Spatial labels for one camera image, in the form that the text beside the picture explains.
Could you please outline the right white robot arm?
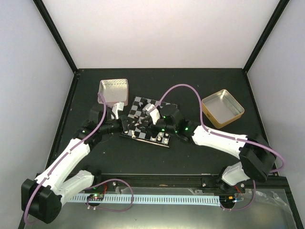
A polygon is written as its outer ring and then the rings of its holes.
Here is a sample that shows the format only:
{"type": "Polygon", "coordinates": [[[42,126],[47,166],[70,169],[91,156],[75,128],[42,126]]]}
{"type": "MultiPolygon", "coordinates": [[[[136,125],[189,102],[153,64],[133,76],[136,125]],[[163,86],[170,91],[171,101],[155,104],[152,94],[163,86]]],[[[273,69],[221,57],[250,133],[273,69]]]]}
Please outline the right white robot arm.
{"type": "Polygon", "coordinates": [[[185,143],[207,146],[237,158],[239,161],[223,168],[221,173],[206,182],[208,188],[228,192],[238,183],[252,180],[265,182],[272,172],[276,156],[267,142],[260,136],[234,135],[217,131],[204,125],[186,120],[175,105],[165,105],[158,109],[148,104],[143,111],[151,119],[146,127],[153,138],[165,132],[185,143]]]}

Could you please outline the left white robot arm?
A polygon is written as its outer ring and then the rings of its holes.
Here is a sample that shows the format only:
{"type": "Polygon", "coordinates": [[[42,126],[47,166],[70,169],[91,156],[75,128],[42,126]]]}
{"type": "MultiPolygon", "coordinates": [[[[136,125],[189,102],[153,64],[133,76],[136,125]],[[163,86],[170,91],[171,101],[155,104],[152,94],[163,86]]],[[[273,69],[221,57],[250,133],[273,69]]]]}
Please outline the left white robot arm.
{"type": "Polygon", "coordinates": [[[125,117],[119,117],[124,104],[118,102],[111,108],[95,105],[63,152],[35,179],[26,179],[21,185],[21,209],[24,222],[31,215],[45,223],[56,219],[61,208],[83,190],[98,190],[104,182],[101,171],[86,166],[72,178],[69,174],[102,140],[103,135],[121,132],[127,126],[125,117]]]}

